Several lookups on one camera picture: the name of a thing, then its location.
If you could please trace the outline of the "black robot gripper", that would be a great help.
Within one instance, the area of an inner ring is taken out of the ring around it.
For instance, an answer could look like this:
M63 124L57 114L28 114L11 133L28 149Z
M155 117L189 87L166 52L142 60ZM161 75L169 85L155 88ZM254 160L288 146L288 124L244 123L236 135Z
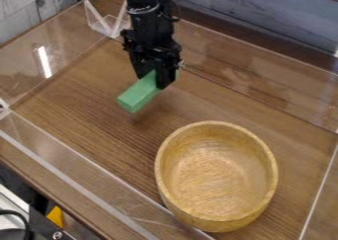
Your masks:
M157 86L165 89L181 68L181 45L173 38L179 18L173 15L171 5L129 8L127 13L133 27L121 35L137 76L142 79L157 67Z

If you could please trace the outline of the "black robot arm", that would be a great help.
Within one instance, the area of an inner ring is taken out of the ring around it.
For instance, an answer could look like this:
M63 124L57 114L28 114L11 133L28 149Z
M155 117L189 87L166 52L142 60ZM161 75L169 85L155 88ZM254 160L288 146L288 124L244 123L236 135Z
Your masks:
M126 0L131 29L123 30L123 46L138 78L155 72L157 87L165 89L175 81L182 62L182 47L174 40L174 24L170 0Z

